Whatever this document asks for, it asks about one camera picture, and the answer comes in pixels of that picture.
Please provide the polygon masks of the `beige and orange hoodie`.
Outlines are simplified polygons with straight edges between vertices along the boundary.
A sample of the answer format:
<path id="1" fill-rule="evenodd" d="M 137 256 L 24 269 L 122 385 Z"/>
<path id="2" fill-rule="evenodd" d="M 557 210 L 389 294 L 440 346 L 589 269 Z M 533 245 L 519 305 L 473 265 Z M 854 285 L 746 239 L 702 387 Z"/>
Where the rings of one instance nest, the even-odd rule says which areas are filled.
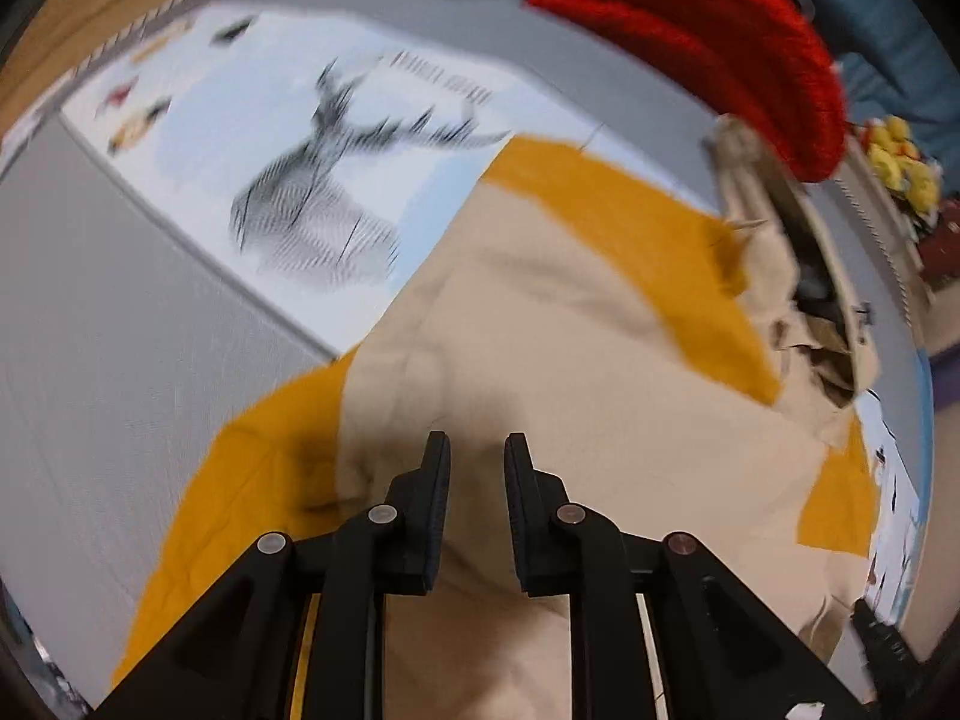
<path id="1" fill-rule="evenodd" d="M 133 618 L 128 674 L 257 536 L 331 532 L 448 434 L 438 585 L 387 608 L 394 718 L 565 718 L 568 621 L 519 592 L 503 444 L 647 538 L 693 533 L 830 658 L 878 494 L 853 401 L 869 335 L 800 312 L 775 206 L 800 185 L 715 132 L 724 216 L 566 143 L 517 137 L 370 334 L 221 429 Z"/>

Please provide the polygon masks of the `dark red bag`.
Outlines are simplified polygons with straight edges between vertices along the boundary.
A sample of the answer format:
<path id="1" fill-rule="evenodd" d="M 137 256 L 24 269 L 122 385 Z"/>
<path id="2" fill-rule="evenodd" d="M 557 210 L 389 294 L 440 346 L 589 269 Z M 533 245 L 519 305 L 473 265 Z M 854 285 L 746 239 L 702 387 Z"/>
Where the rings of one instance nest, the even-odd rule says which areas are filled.
<path id="1" fill-rule="evenodd" d="M 934 231 L 918 244 L 923 264 L 923 280 L 937 288 L 955 280 L 960 271 L 960 206 L 957 199 L 947 199 L 939 208 L 939 221 Z"/>

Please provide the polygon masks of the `grey printed bed sheet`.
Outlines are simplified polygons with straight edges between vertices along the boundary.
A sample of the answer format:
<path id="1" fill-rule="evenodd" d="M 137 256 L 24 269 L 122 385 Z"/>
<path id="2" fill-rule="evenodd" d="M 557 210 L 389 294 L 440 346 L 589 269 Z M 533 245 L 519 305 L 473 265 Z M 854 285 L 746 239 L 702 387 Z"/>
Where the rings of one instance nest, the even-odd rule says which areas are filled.
<path id="1" fill-rule="evenodd" d="M 511 140 L 576 146 L 719 218 L 727 117 L 802 190 L 802 210 L 775 206 L 800 312 L 874 345 L 854 603 L 898 629 L 928 489 L 896 433 L 928 376 L 911 341 L 905 378 L 880 374 L 900 307 L 828 177 L 516 0 L 169 0 L 39 99 L 2 160 L 2 574 L 93 712 L 221 429 L 358 346 Z M 807 647 L 866 707 L 853 606 L 830 658 Z"/>

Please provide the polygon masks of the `yellow plush toys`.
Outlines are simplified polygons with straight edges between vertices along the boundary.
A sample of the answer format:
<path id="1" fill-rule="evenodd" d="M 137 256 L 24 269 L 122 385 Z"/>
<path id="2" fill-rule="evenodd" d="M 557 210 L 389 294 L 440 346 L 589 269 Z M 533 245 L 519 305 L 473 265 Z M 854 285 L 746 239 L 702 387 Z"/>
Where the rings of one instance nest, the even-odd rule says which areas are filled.
<path id="1" fill-rule="evenodd" d="M 932 218 L 942 199 L 942 169 L 919 149 L 910 124 L 896 115 L 871 119 L 859 135 L 880 183 L 919 218 Z"/>

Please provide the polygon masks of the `blue curtain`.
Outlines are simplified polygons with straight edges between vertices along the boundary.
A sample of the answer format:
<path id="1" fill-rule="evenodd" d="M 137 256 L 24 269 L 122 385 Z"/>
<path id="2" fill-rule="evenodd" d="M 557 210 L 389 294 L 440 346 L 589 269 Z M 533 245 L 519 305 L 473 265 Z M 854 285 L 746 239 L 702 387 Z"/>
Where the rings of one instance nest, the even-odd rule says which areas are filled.
<path id="1" fill-rule="evenodd" d="M 848 119 L 896 115 L 958 188 L 958 68 L 913 0 L 812 0 L 839 63 Z"/>

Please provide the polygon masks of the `red folded blanket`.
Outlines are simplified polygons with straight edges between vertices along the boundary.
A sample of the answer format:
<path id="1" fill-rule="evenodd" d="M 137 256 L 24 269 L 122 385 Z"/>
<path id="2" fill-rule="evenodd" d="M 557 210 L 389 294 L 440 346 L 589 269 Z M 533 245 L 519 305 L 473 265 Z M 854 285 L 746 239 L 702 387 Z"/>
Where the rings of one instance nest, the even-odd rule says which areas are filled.
<path id="1" fill-rule="evenodd" d="M 832 57 L 791 0 L 527 0 L 754 127 L 804 182 L 833 174 L 846 114 Z"/>

